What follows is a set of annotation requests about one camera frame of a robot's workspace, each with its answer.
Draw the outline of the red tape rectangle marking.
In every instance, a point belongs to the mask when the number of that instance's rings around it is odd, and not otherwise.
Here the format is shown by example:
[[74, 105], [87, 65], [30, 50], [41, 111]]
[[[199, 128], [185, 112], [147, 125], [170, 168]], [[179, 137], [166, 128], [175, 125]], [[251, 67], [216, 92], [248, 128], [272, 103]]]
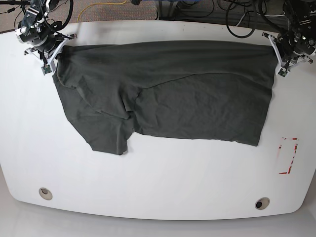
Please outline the red tape rectangle marking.
[[277, 153], [277, 172], [290, 174], [298, 148], [298, 138], [282, 137]]

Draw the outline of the dark grey T-shirt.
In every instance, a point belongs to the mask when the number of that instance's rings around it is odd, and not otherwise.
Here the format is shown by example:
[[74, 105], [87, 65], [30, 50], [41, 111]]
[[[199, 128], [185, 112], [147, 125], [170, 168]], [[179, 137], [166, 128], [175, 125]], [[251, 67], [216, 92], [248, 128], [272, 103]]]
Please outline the dark grey T-shirt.
[[270, 46], [228, 41], [65, 46], [57, 59], [67, 120], [115, 155], [132, 133], [257, 146], [277, 65]]

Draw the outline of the grey metal frame background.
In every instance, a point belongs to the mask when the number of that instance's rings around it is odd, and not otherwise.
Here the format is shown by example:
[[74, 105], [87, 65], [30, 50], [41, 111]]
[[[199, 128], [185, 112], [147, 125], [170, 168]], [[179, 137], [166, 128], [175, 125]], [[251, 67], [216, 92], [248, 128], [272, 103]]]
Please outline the grey metal frame background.
[[179, 0], [156, 0], [155, 6], [158, 13], [158, 20], [174, 19], [176, 7], [179, 2]]

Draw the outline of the black tripod stand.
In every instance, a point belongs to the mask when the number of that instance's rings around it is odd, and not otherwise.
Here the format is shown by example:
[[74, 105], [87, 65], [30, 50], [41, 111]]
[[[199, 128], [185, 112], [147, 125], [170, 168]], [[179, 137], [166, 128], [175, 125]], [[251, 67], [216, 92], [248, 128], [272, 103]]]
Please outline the black tripod stand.
[[14, 30], [14, 23], [17, 23], [24, 16], [23, 9], [27, 10], [29, 5], [0, 5], [0, 31]]

